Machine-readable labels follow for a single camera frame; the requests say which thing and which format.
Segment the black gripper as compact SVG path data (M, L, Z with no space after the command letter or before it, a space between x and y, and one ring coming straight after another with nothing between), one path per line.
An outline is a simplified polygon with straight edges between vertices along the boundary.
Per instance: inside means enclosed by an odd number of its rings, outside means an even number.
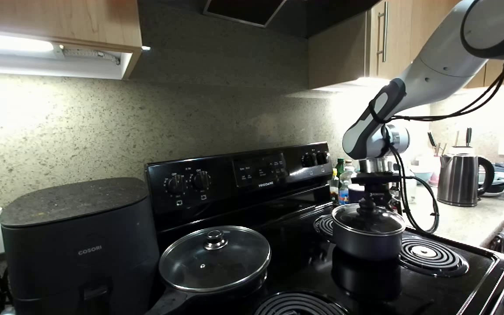
M358 163L360 177L367 178L363 184L362 199L374 206L383 206L390 212L400 213L402 192L400 180L384 166L383 159L362 159Z

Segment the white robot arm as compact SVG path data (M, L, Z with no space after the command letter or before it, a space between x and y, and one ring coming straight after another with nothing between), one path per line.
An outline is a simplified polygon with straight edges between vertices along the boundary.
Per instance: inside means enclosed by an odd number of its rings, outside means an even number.
M426 38L416 58L383 86L358 119L344 131L341 147L353 159L377 159L409 142L391 142L386 122L398 112L439 101L463 87L489 59L502 70L493 86L504 82L504 0L458 0Z

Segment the wooden cabinet by arm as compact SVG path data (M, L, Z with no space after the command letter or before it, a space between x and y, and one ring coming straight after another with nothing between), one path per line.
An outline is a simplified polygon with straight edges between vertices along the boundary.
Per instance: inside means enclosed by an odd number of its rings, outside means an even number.
M379 0L307 38L311 87L353 82L360 77L391 79L423 49L458 3L474 0ZM504 0L477 0L470 19L472 40L489 44L504 35Z

